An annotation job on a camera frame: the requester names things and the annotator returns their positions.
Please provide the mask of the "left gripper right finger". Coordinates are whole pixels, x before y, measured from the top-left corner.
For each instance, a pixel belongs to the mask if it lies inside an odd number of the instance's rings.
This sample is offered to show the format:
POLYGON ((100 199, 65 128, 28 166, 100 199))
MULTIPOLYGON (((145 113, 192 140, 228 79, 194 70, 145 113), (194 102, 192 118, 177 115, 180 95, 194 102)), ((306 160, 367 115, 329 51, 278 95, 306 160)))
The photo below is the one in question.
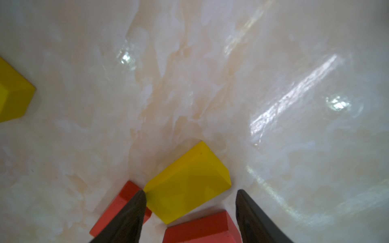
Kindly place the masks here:
POLYGON ((243 189, 237 191, 236 219, 243 243, 292 243, 243 189))

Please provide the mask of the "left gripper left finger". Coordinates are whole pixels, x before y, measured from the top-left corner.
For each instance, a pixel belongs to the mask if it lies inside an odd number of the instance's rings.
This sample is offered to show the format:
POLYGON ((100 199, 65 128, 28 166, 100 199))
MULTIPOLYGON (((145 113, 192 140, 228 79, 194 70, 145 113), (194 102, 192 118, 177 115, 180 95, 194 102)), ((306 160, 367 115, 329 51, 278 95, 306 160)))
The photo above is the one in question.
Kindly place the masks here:
POLYGON ((90 243, 138 243, 146 210, 146 196, 138 191, 90 243))

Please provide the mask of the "red block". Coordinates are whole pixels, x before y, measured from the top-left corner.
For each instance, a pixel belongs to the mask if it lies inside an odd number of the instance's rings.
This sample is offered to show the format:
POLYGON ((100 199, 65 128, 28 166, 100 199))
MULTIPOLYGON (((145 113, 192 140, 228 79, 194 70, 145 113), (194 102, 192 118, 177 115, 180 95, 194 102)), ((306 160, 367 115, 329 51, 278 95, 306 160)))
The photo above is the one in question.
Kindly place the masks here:
POLYGON ((241 235, 227 211, 166 229, 163 243, 241 243, 241 235))
MULTIPOLYGON (((119 211, 126 205, 126 203, 137 193, 142 190, 131 181, 126 182, 119 194, 110 203, 108 208, 100 216, 98 221, 90 230, 90 235, 97 237, 103 229, 112 221, 112 219, 119 213, 119 211)), ((143 224, 151 217, 151 210, 146 207, 143 224)))

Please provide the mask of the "yellow block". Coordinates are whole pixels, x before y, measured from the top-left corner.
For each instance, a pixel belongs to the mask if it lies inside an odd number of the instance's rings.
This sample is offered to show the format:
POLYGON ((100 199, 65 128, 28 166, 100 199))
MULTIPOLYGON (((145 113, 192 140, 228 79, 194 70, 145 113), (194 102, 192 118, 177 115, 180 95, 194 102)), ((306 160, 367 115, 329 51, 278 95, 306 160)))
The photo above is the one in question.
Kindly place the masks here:
POLYGON ((28 80, 1 59, 1 122, 24 116, 35 91, 28 80))
POLYGON ((146 184, 147 207, 165 224, 229 190, 230 173, 203 141, 146 184))

